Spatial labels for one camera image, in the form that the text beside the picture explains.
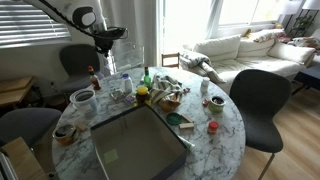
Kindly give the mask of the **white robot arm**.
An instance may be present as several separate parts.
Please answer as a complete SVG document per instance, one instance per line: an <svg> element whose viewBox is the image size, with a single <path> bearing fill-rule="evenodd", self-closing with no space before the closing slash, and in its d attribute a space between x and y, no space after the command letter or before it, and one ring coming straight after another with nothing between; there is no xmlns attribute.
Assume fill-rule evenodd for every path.
<svg viewBox="0 0 320 180"><path fill-rule="evenodd" d="M108 56L114 41L126 39L128 29L108 26L101 0L22 0L58 23L77 29L94 40L94 50Z"/></svg>

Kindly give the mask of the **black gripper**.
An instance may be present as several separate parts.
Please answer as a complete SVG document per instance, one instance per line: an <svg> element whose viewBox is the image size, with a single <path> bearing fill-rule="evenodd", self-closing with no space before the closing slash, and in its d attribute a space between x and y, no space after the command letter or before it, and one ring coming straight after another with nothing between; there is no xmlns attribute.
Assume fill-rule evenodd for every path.
<svg viewBox="0 0 320 180"><path fill-rule="evenodd" d="M115 40L126 39L128 30L124 27L110 27L107 30L95 33L93 39L95 42L94 50L100 54L108 56Z"/></svg>

